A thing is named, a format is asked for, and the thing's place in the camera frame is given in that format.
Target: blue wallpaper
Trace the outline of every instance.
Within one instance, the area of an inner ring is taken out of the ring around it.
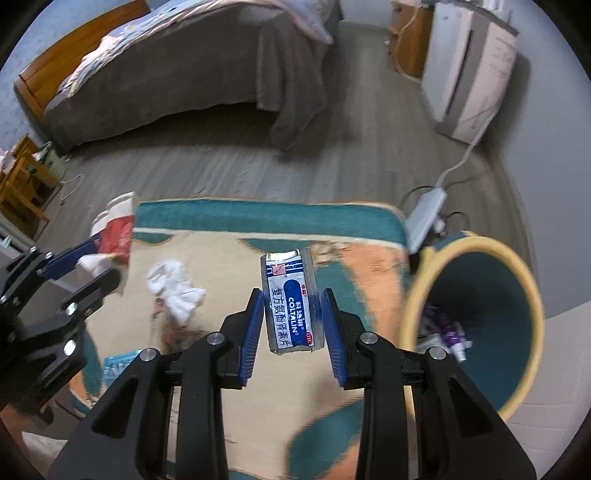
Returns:
[[[23,68],[64,35],[125,3],[126,0],[53,0],[41,12],[0,70],[0,148],[12,148],[26,133],[38,144],[46,141],[42,132],[35,131],[14,92],[14,79]],[[163,3],[164,0],[147,0],[150,8]]]

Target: wooden floor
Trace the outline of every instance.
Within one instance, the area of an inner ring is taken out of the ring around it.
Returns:
[[[386,39],[383,31],[341,23],[324,64],[329,106],[289,152],[271,148],[274,116],[253,105],[172,115],[78,148],[65,180],[83,173],[84,182],[61,208],[56,200],[50,205],[52,220],[40,247],[60,251],[84,240],[106,203],[132,190],[143,200],[216,196],[397,205],[412,188],[432,185],[466,146],[433,132],[418,85],[393,71]],[[448,212],[464,211],[471,230],[505,242],[529,262],[525,229],[500,165],[477,151],[448,176],[447,191]],[[460,220],[454,217],[451,226],[462,228]]]

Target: white power strip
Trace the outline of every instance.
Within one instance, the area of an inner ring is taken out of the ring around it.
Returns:
[[[412,255],[418,252],[429,230],[439,218],[439,211],[447,198],[442,188],[435,188],[424,193],[417,202],[417,206],[406,221],[408,235],[408,252]]]

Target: gray bed sheet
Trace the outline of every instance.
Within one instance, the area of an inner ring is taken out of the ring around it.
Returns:
[[[337,0],[326,21],[331,35],[341,18]],[[133,45],[72,97],[56,95],[44,113],[46,127],[67,152],[172,113],[256,102],[277,112],[273,146],[290,148],[326,106],[326,50],[279,8],[224,7]]]

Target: metal bolt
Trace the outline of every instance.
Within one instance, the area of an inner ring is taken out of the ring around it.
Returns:
[[[145,348],[139,353],[139,358],[144,362],[153,360],[158,351],[155,348]]]
[[[373,345],[378,341],[378,336],[373,332],[363,332],[359,339],[366,345]]]
[[[68,316],[72,316],[74,315],[74,312],[78,309],[78,304],[77,303],[70,303],[68,305],[68,308],[66,308],[66,314]]]
[[[64,353],[66,356],[70,356],[76,350],[76,342],[74,340],[68,340],[64,345]]]
[[[435,360],[443,360],[447,353],[445,353],[445,350],[439,346],[434,346],[433,348],[429,349],[429,355],[431,355],[431,358],[435,359]]]
[[[213,332],[207,336],[207,342],[210,345],[219,345],[220,343],[223,343],[225,339],[223,333],[220,332]]]

